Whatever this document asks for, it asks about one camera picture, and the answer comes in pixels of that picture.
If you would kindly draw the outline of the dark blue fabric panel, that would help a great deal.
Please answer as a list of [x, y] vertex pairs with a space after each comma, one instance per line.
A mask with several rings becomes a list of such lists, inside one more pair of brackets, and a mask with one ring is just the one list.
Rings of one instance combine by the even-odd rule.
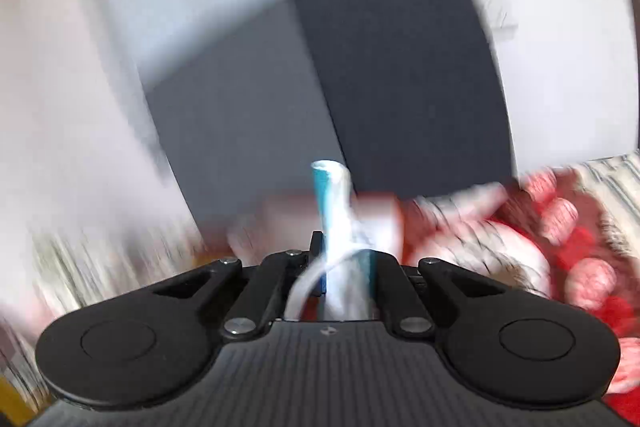
[[293, 0], [356, 190], [439, 196], [513, 174], [472, 0]]

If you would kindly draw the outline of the orange cardboard box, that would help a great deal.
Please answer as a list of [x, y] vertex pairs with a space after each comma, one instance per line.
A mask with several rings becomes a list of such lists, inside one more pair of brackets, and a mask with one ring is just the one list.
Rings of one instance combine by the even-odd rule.
[[[372, 248], [400, 258], [404, 222], [399, 199], [388, 193], [360, 193], [352, 196], [352, 209]], [[321, 229], [314, 194], [270, 196], [226, 222], [203, 225], [203, 245], [195, 251], [195, 263], [235, 257], [243, 265], [258, 265], [280, 251], [306, 251], [312, 233]]]

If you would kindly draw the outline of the teal wet wipes pack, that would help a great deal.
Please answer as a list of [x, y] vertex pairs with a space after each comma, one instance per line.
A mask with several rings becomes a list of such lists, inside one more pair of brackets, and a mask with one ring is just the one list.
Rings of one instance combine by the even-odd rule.
[[323, 251], [293, 284], [283, 318], [298, 321], [318, 284], [324, 284], [323, 321], [369, 321], [374, 317], [371, 243], [352, 211], [352, 179], [338, 161], [311, 164]]

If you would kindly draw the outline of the red patterned fleece blanket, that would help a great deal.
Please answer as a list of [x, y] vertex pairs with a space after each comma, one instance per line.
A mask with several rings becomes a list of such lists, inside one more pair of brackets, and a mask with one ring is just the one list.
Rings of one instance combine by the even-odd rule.
[[426, 257], [583, 309], [620, 340], [605, 401], [639, 421], [639, 154], [403, 202], [401, 260]]

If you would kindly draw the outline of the grey fabric panel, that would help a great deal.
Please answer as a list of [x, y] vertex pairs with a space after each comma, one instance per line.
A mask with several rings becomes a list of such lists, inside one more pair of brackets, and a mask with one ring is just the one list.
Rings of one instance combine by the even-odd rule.
[[268, 196], [311, 192], [311, 163], [343, 158], [289, 1], [203, 42], [145, 98], [202, 232]]

